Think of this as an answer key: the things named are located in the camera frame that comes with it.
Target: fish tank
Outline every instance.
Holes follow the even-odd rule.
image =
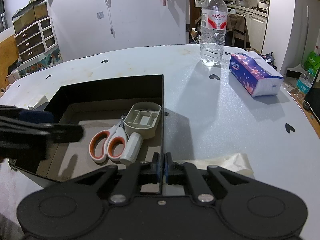
[[[18,34],[36,21],[47,18],[48,16],[46,1],[35,0],[12,17],[14,31]]]

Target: crumpled paper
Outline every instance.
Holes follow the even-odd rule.
[[[249,163],[248,156],[244,153],[222,156],[214,159],[205,160],[184,160],[193,163],[198,169],[206,170],[209,165],[217,165],[227,170],[239,173],[241,175],[254,179],[253,170]]]

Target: clear plastic bottle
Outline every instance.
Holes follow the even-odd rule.
[[[226,39],[228,8],[223,0],[205,0],[201,11],[201,60],[207,66],[219,65]]]
[[[306,94],[312,87],[313,80],[315,79],[315,73],[312,68],[310,68],[306,73],[301,74],[297,81],[297,88],[294,90],[294,95],[296,96],[299,103],[303,103]]]

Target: tissue pack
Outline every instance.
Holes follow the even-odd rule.
[[[232,54],[229,69],[252,97],[278,94],[283,76],[257,53]]]

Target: scissors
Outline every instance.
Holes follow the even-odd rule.
[[[122,152],[124,151],[124,148],[128,142],[127,134],[124,130],[124,119],[126,115],[123,114],[121,116],[121,120],[117,125],[112,126],[108,130],[103,130],[101,132],[98,132],[90,141],[89,143],[89,155],[92,158],[92,160],[96,163],[103,163],[107,156],[110,160],[113,162],[118,162],[120,160],[120,157],[122,155]],[[99,139],[106,137],[103,146],[102,146],[102,154],[100,157],[97,157],[94,153],[94,148],[97,145],[97,142]],[[118,143],[123,144],[123,150],[120,154],[115,155],[114,154],[114,146]]]

